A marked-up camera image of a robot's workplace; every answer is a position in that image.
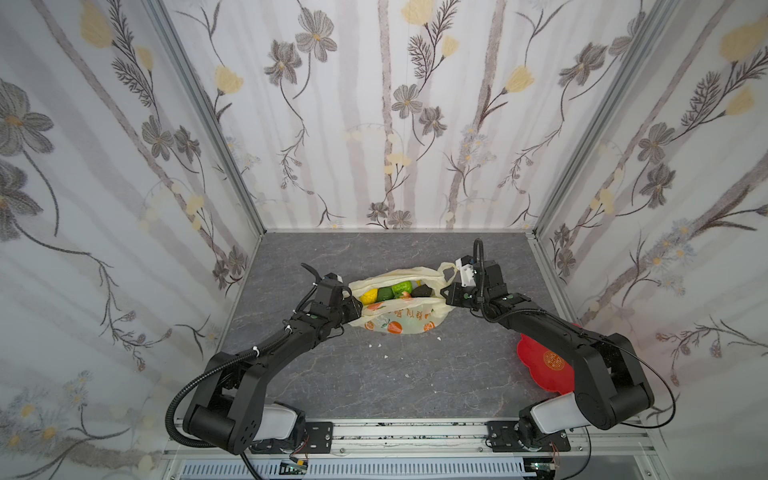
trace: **green vegetable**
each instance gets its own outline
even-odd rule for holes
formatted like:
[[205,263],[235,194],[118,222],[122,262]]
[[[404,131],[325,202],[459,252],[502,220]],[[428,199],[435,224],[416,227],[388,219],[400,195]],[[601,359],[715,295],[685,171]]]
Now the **green vegetable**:
[[392,287],[384,286],[379,289],[379,293],[376,295],[377,302],[383,302],[384,300],[391,300],[395,298],[395,293],[392,291]]
[[395,298],[400,298],[403,292],[411,293],[412,291],[413,285],[411,284],[411,280],[392,285],[392,292],[395,294]]

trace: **gray tabletop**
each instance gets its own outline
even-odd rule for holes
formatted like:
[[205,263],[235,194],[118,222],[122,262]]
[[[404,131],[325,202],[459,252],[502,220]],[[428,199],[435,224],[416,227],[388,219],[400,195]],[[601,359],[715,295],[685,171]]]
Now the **gray tabletop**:
[[[436,269],[472,254],[502,267],[510,292],[543,308],[554,304],[522,233],[268,233],[257,252],[222,350],[249,348],[282,328],[312,277],[334,272],[346,283],[398,268]],[[347,327],[294,360],[270,383],[267,400],[309,418],[517,416],[552,394],[540,389],[515,352],[520,335],[455,309],[426,333],[394,335]]]

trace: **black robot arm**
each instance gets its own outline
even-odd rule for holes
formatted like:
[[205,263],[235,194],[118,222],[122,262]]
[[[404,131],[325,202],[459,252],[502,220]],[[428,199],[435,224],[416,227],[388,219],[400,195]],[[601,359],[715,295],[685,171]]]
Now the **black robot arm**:
[[[447,286],[441,294],[448,305],[478,311],[490,323],[530,336],[568,362],[574,370],[576,416],[580,413],[589,424],[607,430],[654,404],[653,391],[626,337],[582,329],[543,310],[525,295],[509,293],[501,267],[485,262],[482,256],[482,241],[477,239],[474,256],[458,261],[465,273],[462,282]],[[521,419],[538,420],[530,419],[535,407],[523,409]],[[541,422],[531,422],[535,428],[537,423]],[[562,425],[561,429],[575,426],[582,425]],[[551,428],[546,430],[529,434],[543,439],[552,433]]]

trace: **yellow fruit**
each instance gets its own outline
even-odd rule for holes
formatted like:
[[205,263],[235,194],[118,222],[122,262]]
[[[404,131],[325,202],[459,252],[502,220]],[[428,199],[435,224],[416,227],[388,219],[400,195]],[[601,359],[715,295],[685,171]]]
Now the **yellow fruit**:
[[370,305],[376,301],[376,296],[379,295],[379,289],[368,290],[360,297],[360,301],[363,305]]

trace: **white plastic bag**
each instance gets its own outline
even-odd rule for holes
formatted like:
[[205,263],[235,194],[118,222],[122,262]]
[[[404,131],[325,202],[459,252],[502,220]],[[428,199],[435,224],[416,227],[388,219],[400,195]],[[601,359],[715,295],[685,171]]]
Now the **white plastic bag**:
[[[448,269],[453,270],[453,275],[446,280],[445,271]],[[391,286],[406,280],[425,284],[433,292],[432,296],[427,297],[385,300],[366,305],[362,308],[362,316],[349,324],[374,332],[424,333],[431,330],[440,325],[448,313],[454,309],[453,306],[445,304],[445,298],[440,295],[440,289],[450,285],[455,276],[456,265],[446,262],[441,263],[437,270],[418,266],[393,270],[383,275],[351,282],[349,288],[352,290],[352,295],[357,298],[374,288]]]

